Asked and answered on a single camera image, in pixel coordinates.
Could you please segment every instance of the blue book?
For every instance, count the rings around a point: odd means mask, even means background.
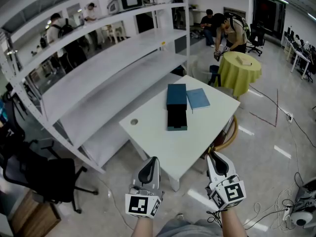
[[[209,107],[209,101],[202,88],[187,90],[190,106],[193,109]]]

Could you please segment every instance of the shelf board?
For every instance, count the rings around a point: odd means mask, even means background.
[[[129,139],[119,122],[180,78],[167,74],[102,126],[83,144],[89,157],[103,166]]]
[[[80,100],[120,70],[170,42],[186,35],[186,31],[151,29],[128,38],[93,56],[61,78],[42,96],[47,120],[54,124],[73,109]]]
[[[125,68],[127,73],[60,118],[73,145],[80,147],[126,105],[186,59],[180,54],[156,51]]]
[[[131,18],[133,16],[143,14],[146,12],[163,10],[174,7],[183,7],[185,3],[163,3],[157,5],[145,6],[139,9],[130,10],[124,13],[119,13],[116,15],[107,15],[106,17],[100,18],[95,23],[91,23],[82,27],[78,27],[71,32],[71,34],[66,35],[64,38],[55,41],[52,45],[49,45],[42,52],[38,53],[33,57],[33,59],[28,63],[23,65],[23,70],[21,70],[16,75],[16,82],[20,82],[24,77],[26,77],[33,69],[35,69],[41,62],[46,60],[52,54],[57,52],[59,49],[68,45],[69,43],[79,39],[80,37],[106,25],[113,24],[124,19]]]

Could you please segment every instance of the white tile floor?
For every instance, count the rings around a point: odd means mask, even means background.
[[[217,64],[213,59],[213,51],[201,43],[191,46],[191,53],[198,54],[200,61],[207,65]],[[316,105],[314,100],[316,83],[301,80],[296,71],[291,74],[291,64],[286,62],[283,49],[274,44],[266,42],[261,57],[258,57],[256,53],[251,53],[251,55],[262,64],[262,76],[252,86],[275,101],[278,93],[280,107],[294,114],[299,125],[316,144],[313,136],[316,132],[316,114],[312,110],[312,107]],[[237,173],[245,183],[247,199],[236,207],[239,218],[244,223],[247,219],[256,216],[253,206],[257,201],[261,203],[262,210],[266,210],[275,203],[278,195],[285,189],[292,189],[291,198],[294,199],[297,188],[293,183],[294,174],[298,170],[298,162],[295,143],[285,115],[278,111],[276,123],[276,106],[266,97],[259,97],[251,92],[241,96],[240,101],[241,108],[238,108],[236,112],[239,125],[253,135],[239,131],[237,138],[222,153],[234,162]],[[299,171],[303,180],[308,181],[316,175],[316,151],[295,123],[292,123],[290,127],[297,145]],[[276,151],[275,145],[288,152],[291,159]],[[140,163],[141,159],[137,152],[130,143],[127,143],[105,165],[106,174],[101,175],[93,170],[83,173],[78,186],[98,188],[99,196],[86,193],[76,194],[77,203],[82,208],[81,215],[74,213],[70,204],[60,206],[62,221],[48,236],[130,236],[132,230],[124,224],[118,210],[127,224],[133,228],[136,219],[125,215],[124,196],[128,192],[131,174]],[[167,176],[162,174],[161,188],[165,191],[165,195],[155,217],[155,234],[179,212],[183,212],[189,221],[208,218],[208,214],[205,213],[207,208],[187,194],[187,191],[191,189],[206,197],[204,187],[208,184],[208,178],[195,170],[201,167],[202,161],[198,160],[181,178],[180,190],[176,193],[171,190]],[[281,196],[280,202],[285,198],[287,198],[287,193]],[[274,222],[276,218],[276,214],[270,215],[260,222],[260,226],[263,228],[271,226],[274,229],[277,227],[277,222]],[[286,233],[279,229],[269,229],[265,232],[257,228],[252,228],[247,232],[250,237],[304,237],[311,236],[311,231],[311,229],[303,230],[296,227]]]

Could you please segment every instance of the yellow tablecloth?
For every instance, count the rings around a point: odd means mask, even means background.
[[[237,59],[249,60],[252,65],[242,65]],[[240,52],[226,52],[223,55],[219,71],[222,87],[233,89],[233,96],[239,97],[248,91],[251,82],[255,82],[261,75],[261,64],[248,54]]]

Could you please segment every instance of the dark shirt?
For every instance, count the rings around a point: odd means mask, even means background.
[[[178,11],[184,11],[184,7],[179,7]]]
[[[209,18],[207,16],[203,17],[201,20],[201,24],[211,24],[212,27],[205,26],[204,29],[213,31],[215,27],[213,27],[213,17]]]

